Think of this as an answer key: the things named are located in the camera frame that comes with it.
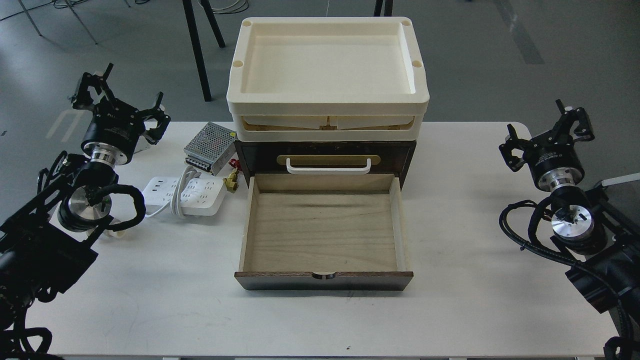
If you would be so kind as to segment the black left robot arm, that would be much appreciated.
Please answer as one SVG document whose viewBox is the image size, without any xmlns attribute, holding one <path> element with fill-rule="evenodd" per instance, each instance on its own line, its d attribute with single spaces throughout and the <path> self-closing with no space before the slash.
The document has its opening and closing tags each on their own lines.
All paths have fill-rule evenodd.
<svg viewBox="0 0 640 360">
<path fill-rule="evenodd" d="M 92 113 L 82 153 L 60 152 L 39 171 L 36 195 L 1 226 L 0 321 L 3 360 L 54 360 L 48 328 L 26 326 L 34 301 L 48 303 L 76 284 L 98 257 L 92 246 L 105 231 L 135 227 L 146 216 L 137 187 L 118 182 L 140 138 L 155 145 L 170 116 L 159 92 L 153 107 L 137 109 L 114 96 L 103 74 L 83 73 L 71 96 Z"/>
</svg>

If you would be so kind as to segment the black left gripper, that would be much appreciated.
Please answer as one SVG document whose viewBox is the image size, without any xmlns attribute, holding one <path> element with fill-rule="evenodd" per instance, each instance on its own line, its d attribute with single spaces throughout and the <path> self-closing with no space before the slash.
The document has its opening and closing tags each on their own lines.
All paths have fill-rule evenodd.
<svg viewBox="0 0 640 360">
<path fill-rule="evenodd" d="M 71 107 L 93 111 L 93 118 L 81 143 L 83 152 L 91 155 L 98 143 L 112 146 L 120 152 L 115 164 L 123 166 L 131 162 L 140 135 L 150 145 L 156 145 L 169 127 L 171 118 L 162 108 L 162 91 L 158 92 L 153 107 L 141 111 L 115 99 L 106 82 L 113 68 L 114 64 L 109 63 L 103 75 L 85 71 L 71 96 Z M 94 88 L 97 95 L 105 95 L 98 104 L 94 104 L 94 99 L 90 96 L 90 87 Z M 147 129 L 145 121 L 148 119 L 156 121 L 156 127 Z"/>
</svg>

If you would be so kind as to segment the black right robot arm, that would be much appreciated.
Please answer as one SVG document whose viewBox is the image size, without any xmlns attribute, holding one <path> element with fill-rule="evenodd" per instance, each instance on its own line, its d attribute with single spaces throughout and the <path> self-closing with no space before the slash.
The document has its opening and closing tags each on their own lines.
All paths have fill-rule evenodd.
<svg viewBox="0 0 640 360">
<path fill-rule="evenodd" d="M 595 139 L 583 107 L 555 101 L 560 118 L 531 139 L 508 135 L 498 149 L 511 171 L 528 166 L 534 186 L 548 196 L 510 203 L 498 217 L 502 232 L 519 248 L 568 266 L 567 279 L 599 313 L 617 310 L 621 330 L 603 347 L 607 360 L 639 353 L 639 226 L 610 204 L 606 183 L 583 191 L 585 169 L 577 142 Z"/>
</svg>

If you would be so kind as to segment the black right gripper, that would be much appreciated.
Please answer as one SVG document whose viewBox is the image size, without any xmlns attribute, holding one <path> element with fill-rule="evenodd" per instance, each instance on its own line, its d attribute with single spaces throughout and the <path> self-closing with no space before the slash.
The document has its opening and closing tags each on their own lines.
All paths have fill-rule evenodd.
<svg viewBox="0 0 640 360">
<path fill-rule="evenodd" d="M 595 139 L 590 117 L 583 107 L 564 106 L 560 99 L 555 104 L 561 116 L 550 132 L 527 140 L 519 138 L 514 126 L 508 124 L 508 135 L 498 146 L 503 161 L 514 173 L 526 161 L 523 157 L 514 155 L 513 151 L 527 151 L 527 164 L 534 186 L 544 192 L 553 192 L 566 184 L 576 186 L 583 180 L 585 169 L 576 154 L 574 143 Z"/>
</svg>

